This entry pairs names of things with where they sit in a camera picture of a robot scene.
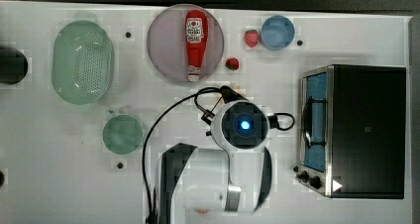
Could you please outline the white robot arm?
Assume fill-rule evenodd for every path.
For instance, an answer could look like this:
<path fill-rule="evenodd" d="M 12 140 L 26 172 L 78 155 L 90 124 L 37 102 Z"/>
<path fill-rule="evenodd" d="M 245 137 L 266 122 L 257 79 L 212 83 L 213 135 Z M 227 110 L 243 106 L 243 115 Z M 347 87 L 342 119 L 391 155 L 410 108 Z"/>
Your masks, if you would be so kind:
<path fill-rule="evenodd" d="M 257 212 L 272 183 L 269 129 L 260 106 L 231 101 L 210 124 L 215 149 L 178 143 L 166 150 L 157 163 L 157 224 L 186 224 L 191 209 Z"/>

